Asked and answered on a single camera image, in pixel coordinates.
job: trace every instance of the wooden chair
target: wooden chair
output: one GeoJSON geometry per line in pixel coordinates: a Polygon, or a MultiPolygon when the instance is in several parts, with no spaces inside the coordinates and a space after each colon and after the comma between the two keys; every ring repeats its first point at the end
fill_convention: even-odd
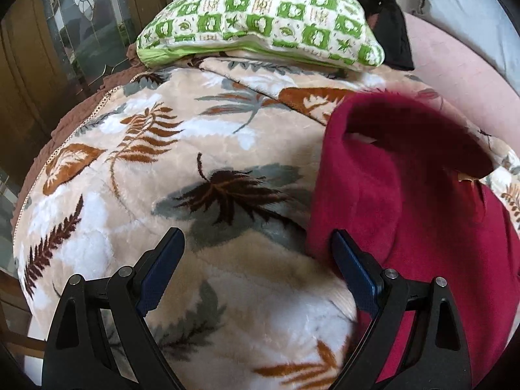
{"type": "MultiPolygon", "coordinates": [[[[0,301],[16,308],[30,312],[29,306],[20,287],[20,283],[14,277],[0,270],[0,301]]],[[[43,358],[46,342],[36,338],[14,333],[7,327],[7,320],[0,303],[0,342],[13,354],[43,358]]]]}

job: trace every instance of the red garment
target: red garment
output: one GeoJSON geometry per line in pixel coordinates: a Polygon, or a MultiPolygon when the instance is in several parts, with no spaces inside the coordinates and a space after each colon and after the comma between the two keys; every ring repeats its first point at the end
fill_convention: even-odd
{"type": "MultiPolygon", "coordinates": [[[[307,235],[308,253],[329,266],[331,232],[345,229],[383,268],[411,280],[446,278],[474,385],[504,350],[520,297],[520,241],[507,210],[487,187],[459,182],[456,173],[491,170],[466,130],[425,104],[359,94],[327,126],[307,235]]],[[[380,380],[394,375],[412,319],[405,317],[380,380]]]]}

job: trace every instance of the gray pillow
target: gray pillow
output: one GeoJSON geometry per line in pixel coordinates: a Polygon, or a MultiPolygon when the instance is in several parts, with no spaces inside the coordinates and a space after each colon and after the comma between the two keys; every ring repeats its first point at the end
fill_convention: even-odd
{"type": "Polygon", "coordinates": [[[414,14],[470,47],[520,95],[520,36],[498,0],[421,0],[414,14]]]}

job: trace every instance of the green and white pillow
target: green and white pillow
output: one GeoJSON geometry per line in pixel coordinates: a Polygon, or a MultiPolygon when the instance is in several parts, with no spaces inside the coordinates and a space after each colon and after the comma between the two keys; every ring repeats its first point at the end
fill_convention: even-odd
{"type": "Polygon", "coordinates": [[[176,0],[137,38],[149,67],[238,49],[353,70],[384,61],[356,0],[176,0]]]}

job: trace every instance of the pink mattress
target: pink mattress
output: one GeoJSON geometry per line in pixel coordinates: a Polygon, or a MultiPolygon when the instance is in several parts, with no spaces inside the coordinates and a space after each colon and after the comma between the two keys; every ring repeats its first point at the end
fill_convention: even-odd
{"type": "Polygon", "coordinates": [[[406,14],[415,71],[483,131],[520,154],[520,97],[480,56],[456,38],[406,14]]]}

